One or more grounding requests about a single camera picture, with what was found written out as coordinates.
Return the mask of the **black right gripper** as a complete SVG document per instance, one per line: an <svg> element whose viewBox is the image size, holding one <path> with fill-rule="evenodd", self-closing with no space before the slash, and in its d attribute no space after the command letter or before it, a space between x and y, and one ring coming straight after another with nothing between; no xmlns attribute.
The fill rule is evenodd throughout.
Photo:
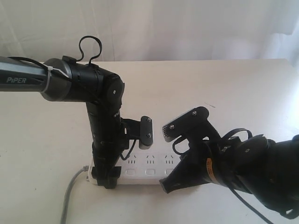
<svg viewBox="0 0 299 224"><path fill-rule="evenodd" d="M189 149L180 154L179 164L159 183L165 193L208 183L224 185L216 158L219 155L219 140L187 138Z"/></svg>

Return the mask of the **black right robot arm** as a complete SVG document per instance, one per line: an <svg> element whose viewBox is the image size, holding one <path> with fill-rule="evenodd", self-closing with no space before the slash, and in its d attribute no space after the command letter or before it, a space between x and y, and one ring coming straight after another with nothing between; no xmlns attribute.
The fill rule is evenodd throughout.
<svg viewBox="0 0 299 224"><path fill-rule="evenodd" d="M160 184L166 193L214 183L252 194L266 208L299 215L299 138L275 142L262 135L241 141L189 143L178 165Z"/></svg>

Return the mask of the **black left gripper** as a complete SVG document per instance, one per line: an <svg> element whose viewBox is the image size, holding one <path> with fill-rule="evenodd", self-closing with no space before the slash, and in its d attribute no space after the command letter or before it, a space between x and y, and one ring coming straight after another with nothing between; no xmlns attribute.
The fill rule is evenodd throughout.
<svg viewBox="0 0 299 224"><path fill-rule="evenodd" d="M125 126L119 112L110 114L92 103L86 103L86 108L93 138L91 176L98 186L114 189L121 174L116 163L128 146Z"/></svg>

